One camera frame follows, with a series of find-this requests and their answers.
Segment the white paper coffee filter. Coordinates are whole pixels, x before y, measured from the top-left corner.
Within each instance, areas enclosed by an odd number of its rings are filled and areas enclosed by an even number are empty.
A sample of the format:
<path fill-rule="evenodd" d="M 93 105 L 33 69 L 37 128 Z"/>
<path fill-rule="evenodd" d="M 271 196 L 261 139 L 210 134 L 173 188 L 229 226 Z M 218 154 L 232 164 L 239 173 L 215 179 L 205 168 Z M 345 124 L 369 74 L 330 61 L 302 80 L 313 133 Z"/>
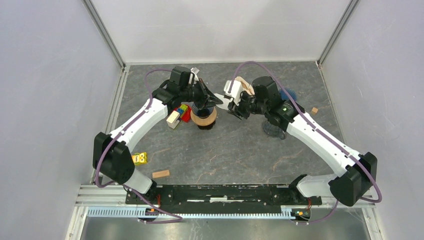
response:
<path fill-rule="evenodd" d="M 214 93 L 210 99 L 217 108 L 223 109 L 225 111 L 229 110 L 229 104 L 232 102 L 231 99 L 225 98 L 224 95 L 218 93 Z"/>

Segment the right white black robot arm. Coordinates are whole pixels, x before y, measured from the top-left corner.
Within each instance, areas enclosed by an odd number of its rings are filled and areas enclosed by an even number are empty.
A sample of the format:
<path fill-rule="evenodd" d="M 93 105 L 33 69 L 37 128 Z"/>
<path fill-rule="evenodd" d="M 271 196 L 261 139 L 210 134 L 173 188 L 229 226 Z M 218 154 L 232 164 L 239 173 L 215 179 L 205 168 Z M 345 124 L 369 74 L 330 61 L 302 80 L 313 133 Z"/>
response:
<path fill-rule="evenodd" d="M 310 197 L 334 197 L 341 204 L 352 207 L 365 200 L 365 193 L 374 185 L 377 176 L 377 158 L 370 152 L 361 154 L 348 147 L 323 129 L 304 108 L 282 90 L 270 76 L 255 79 L 249 94 L 243 82 L 228 80 L 224 98 L 228 111 L 247 119 L 250 115 L 263 115 L 273 126 L 308 146 L 333 171 L 327 175 L 301 175 L 289 189 L 289 199 L 302 204 Z"/>

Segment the dark brown dripper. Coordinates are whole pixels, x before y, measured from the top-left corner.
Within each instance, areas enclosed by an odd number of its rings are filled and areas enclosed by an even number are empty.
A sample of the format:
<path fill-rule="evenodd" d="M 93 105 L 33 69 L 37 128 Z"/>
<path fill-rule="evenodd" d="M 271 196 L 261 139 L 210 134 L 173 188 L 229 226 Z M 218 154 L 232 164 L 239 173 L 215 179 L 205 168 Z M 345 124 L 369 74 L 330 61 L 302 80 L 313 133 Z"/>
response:
<path fill-rule="evenodd" d="M 213 121 L 211 124 L 209 124 L 209 125 L 197 125 L 197 127 L 200 129 L 200 130 L 211 130 L 213 127 L 214 127 L 214 125 L 216 124 L 216 122 L 215 121 Z"/>

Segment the orange coffee filter box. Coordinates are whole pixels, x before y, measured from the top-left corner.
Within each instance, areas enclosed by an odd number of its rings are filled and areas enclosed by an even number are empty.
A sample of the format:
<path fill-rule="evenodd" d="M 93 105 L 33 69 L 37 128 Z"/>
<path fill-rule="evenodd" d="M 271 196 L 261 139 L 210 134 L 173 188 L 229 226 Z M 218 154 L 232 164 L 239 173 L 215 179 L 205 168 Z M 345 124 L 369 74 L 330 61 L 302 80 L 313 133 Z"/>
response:
<path fill-rule="evenodd" d="M 244 78 L 242 78 L 241 76 L 237 76 L 234 80 L 241 83 L 242 89 L 246 91 L 248 95 L 251 95 L 251 96 L 255 95 L 253 86 L 250 83 L 248 83 Z"/>

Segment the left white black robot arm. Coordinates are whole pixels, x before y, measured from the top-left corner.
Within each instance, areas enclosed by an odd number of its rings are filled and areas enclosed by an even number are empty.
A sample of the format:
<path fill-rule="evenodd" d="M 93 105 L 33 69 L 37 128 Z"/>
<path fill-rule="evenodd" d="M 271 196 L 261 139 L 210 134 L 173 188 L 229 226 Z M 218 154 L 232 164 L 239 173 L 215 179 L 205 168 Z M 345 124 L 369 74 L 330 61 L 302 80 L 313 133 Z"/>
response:
<path fill-rule="evenodd" d="M 199 110 L 227 108 L 223 94 L 213 93 L 198 76 L 199 70 L 176 66 L 161 85 L 149 92 L 146 103 L 124 124 L 110 133 L 99 132 L 94 138 L 94 183 L 99 188 L 122 185 L 138 193 L 145 204 L 153 203 L 157 190 L 154 181 L 136 169 L 132 151 L 138 142 L 160 121 L 172 114 L 181 103 L 193 103 Z"/>

